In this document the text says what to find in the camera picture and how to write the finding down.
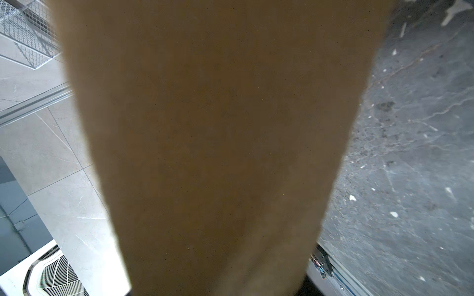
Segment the brown cardboard box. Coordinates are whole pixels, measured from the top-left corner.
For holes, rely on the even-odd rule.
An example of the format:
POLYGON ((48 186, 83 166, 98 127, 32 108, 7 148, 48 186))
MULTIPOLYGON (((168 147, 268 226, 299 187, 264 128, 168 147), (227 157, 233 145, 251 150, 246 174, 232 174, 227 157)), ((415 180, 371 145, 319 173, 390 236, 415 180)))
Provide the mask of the brown cardboard box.
POLYGON ((50 1, 135 296, 293 296, 393 1, 50 1))

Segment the white floor fan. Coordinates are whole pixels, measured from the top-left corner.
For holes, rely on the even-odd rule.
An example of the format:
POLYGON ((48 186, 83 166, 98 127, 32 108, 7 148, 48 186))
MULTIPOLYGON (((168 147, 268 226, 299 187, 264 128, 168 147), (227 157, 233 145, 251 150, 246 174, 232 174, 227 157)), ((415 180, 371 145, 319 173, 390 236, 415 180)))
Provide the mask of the white floor fan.
POLYGON ((114 240, 75 236, 31 252, 1 242, 1 290, 7 296, 129 296, 132 286, 114 240))

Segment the aluminium mounting rail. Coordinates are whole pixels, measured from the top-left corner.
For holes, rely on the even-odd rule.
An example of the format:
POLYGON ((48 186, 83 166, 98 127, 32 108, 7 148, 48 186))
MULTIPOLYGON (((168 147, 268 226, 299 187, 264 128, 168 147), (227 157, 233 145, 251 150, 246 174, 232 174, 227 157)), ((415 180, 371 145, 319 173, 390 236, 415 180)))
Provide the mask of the aluminium mounting rail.
POLYGON ((324 296, 373 296, 320 244, 311 253, 306 275, 324 296))

